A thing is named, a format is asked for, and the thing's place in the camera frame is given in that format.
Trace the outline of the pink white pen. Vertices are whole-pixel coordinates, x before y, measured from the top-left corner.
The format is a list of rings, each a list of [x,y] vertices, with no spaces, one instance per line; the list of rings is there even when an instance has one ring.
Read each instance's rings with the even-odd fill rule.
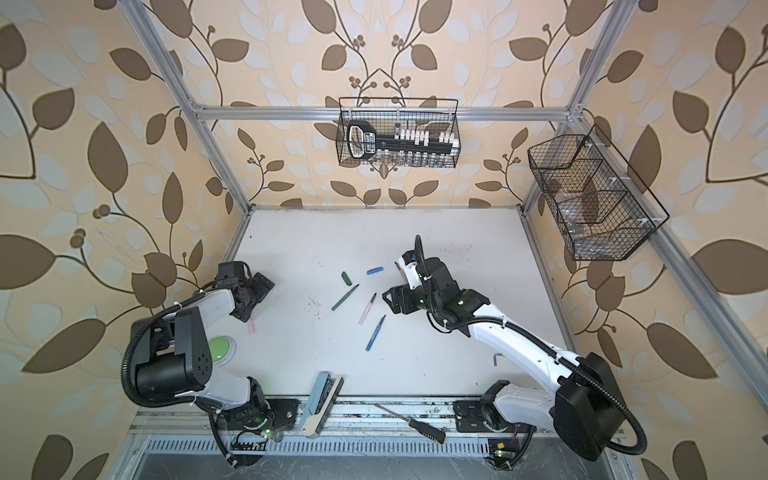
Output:
[[[367,302],[367,304],[366,304],[366,306],[365,306],[365,308],[364,308],[364,310],[363,310],[363,312],[362,312],[362,314],[361,314],[361,316],[360,316],[360,318],[358,320],[358,323],[357,323],[358,326],[362,326],[364,324],[367,316],[369,315],[369,313],[370,313],[370,311],[371,311],[371,309],[372,309],[372,307],[373,307],[373,305],[375,303],[375,300],[376,300],[377,296],[378,296],[378,293],[374,293],[371,296],[370,300]]]

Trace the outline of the green pen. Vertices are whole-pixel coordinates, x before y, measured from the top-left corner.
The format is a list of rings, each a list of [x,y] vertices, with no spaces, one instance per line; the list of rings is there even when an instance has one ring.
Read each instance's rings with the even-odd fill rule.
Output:
[[[344,304],[359,288],[360,284],[355,284],[332,306],[331,311],[336,311],[341,305]]]

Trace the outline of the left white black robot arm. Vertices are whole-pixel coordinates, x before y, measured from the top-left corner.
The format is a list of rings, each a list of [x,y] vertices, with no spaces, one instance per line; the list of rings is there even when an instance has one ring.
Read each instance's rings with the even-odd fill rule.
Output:
[[[225,262],[190,298],[134,322],[120,370],[125,395],[143,408],[191,404],[212,420],[266,428],[274,413],[261,386],[227,369],[236,341],[208,330],[219,320],[248,322],[273,288],[272,280],[247,263]]]

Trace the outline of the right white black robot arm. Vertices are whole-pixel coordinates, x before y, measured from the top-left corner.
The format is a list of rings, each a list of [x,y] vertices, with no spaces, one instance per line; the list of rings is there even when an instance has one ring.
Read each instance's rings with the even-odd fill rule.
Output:
[[[426,257],[420,239],[396,266],[403,285],[387,290],[384,301],[395,314],[422,311],[441,334],[459,332],[481,342],[528,374],[542,392],[498,380],[479,401],[483,427],[502,433],[516,424],[554,431],[585,460],[604,450],[640,456],[647,434],[626,405],[607,361],[580,356],[541,339],[515,322],[485,295],[462,288],[437,257]]]

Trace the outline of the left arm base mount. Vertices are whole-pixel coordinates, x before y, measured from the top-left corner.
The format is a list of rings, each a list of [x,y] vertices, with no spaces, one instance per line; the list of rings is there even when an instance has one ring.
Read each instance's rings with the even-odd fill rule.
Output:
[[[261,460],[267,447],[282,440],[284,431],[294,427],[300,402],[273,398],[253,400],[235,409],[211,413],[209,426],[214,442],[228,465],[234,469]]]

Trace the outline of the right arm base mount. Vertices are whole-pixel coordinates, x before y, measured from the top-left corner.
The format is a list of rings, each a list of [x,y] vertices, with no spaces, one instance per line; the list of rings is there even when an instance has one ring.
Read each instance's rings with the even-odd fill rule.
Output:
[[[457,400],[452,408],[455,427],[459,433],[499,433],[501,440],[489,440],[489,455],[485,461],[494,470],[512,471],[529,449],[536,427],[525,423],[510,423],[494,405],[496,396],[508,380],[499,380],[474,400]]]

